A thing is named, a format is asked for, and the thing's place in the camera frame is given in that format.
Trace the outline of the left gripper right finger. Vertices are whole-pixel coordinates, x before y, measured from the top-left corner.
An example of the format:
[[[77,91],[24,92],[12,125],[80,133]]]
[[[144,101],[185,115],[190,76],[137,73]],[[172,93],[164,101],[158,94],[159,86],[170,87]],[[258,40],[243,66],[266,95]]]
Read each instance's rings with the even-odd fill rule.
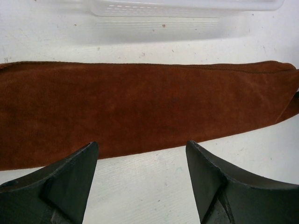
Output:
[[[246,171],[194,141],[186,157],[202,224],[297,224],[299,187]]]

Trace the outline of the brown towel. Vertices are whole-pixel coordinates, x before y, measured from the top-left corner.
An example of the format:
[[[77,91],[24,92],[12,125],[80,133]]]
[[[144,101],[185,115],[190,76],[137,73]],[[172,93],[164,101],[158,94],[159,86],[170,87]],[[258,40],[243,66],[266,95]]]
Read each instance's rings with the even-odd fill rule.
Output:
[[[0,168],[46,166],[95,141],[100,158],[271,126],[299,112],[289,63],[0,66]]]

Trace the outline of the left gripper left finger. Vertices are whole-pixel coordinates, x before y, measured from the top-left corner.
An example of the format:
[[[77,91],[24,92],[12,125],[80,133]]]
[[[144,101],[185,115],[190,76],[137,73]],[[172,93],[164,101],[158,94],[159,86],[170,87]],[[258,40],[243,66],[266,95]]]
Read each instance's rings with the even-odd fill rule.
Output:
[[[71,155],[0,186],[2,224],[81,224],[99,147],[90,142]]]

